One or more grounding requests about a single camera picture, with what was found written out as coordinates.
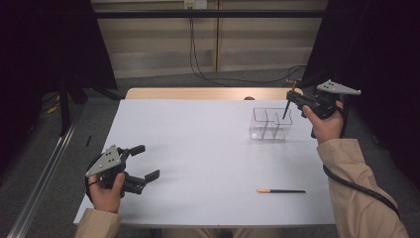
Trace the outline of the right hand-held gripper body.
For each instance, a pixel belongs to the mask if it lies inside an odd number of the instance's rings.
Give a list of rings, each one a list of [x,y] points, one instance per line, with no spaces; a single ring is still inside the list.
[[[337,110],[336,101],[342,95],[361,95],[358,89],[334,82],[331,79],[316,86],[315,94],[305,102],[318,118],[327,119]]]

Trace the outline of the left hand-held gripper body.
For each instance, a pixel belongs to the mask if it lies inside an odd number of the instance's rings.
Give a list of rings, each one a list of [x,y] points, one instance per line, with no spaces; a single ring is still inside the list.
[[[126,192],[135,194],[142,193],[147,184],[145,179],[132,177],[125,172],[127,159],[131,156],[129,150],[130,149],[121,149],[112,145],[91,162],[85,173],[86,195],[88,197],[91,197],[88,183],[90,177],[98,175],[102,185],[106,188],[111,188],[119,173],[125,174],[125,182],[120,192],[121,197],[123,197]]]

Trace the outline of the black pencil orange end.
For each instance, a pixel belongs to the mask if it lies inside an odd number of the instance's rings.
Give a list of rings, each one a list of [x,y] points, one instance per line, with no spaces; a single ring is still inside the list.
[[[288,98],[289,97],[288,95],[291,92],[294,92],[295,91],[295,87],[296,87],[296,84],[297,84],[298,80],[299,79],[294,80],[293,83],[292,83],[291,89],[286,92],[286,100],[287,100],[287,102],[286,102],[286,106],[285,106],[284,112],[282,114],[281,120],[284,120],[285,117],[286,117],[286,114],[287,114],[287,111],[288,111],[289,105],[290,105],[290,99]]]
[[[257,189],[258,193],[306,193],[305,190],[300,189]]]

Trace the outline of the clear acrylic pen holder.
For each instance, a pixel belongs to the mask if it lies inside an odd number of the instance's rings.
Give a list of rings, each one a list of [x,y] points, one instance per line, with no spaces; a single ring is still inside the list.
[[[291,110],[281,120],[285,108],[254,108],[250,137],[253,140],[284,140],[293,125]]]

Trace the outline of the person's left hand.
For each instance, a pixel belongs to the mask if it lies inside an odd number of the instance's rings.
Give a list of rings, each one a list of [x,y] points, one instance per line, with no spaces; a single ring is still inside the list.
[[[93,206],[97,210],[118,213],[121,204],[121,195],[125,175],[117,174],[111,188],[103,187],[99,176],[94,175],[88,179],[89,191]]]

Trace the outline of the person's right hand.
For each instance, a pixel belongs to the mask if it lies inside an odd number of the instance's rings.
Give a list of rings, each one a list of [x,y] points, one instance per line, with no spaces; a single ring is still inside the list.
[[[313,126],[313,133],[318,144],[341,137],[344,119],[339,110],[327,119],[320,119],[307,105],[303,106],[303,113]]]

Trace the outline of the black curtain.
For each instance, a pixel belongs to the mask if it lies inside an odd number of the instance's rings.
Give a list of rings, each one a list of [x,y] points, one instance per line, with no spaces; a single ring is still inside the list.
[[[328,0],[299,86],[328,79],[420,189],[420,0]]]
[[[117,87],[91,0],[0,0],[0,175],[41,112],[65,88]]]

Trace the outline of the black metal stand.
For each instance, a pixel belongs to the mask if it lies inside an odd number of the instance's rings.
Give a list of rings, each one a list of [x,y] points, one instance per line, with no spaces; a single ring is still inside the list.
[[[62,79],[58,84],[59,106],[61,114],[61,136],[63,136],[70,126],[70,113],[68,106],[68,94],[65,81]]]

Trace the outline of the wooden table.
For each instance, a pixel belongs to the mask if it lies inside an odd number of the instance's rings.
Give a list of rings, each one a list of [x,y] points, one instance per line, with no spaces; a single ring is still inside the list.
[[[285,100],[289,88],[270,87],[137,87],[127,99]]]

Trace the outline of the black horizontal bar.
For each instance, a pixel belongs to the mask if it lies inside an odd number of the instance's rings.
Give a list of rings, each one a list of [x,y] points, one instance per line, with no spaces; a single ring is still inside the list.
[[[95,11],[98,19],[138,18],[322,18],[323,10],[151,10]]]

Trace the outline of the aluminium floor rail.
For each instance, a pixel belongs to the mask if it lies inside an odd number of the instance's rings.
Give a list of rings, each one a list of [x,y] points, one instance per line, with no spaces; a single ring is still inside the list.
[[[53,175],[58,164],[71,141],[77,123],[83,112],[83,106],[77,106],[70,115],[69,124],[62,126],[63,130],[56,137],[53,150],[48,155],[48,160],[43,166],[43,170],[34,180],[34,187],[28,192],[28,197],[20,209],[20,212],[11,226],[6,238],[25,238],[34,220],[35,215],[46,195],[48,187],[53,179]]]

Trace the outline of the white wall socket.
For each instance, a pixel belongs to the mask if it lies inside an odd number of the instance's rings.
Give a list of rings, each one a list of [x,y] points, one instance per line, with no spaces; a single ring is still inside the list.
[[[184,8],[187,10],[206,10],[207,0],[183,0]]]

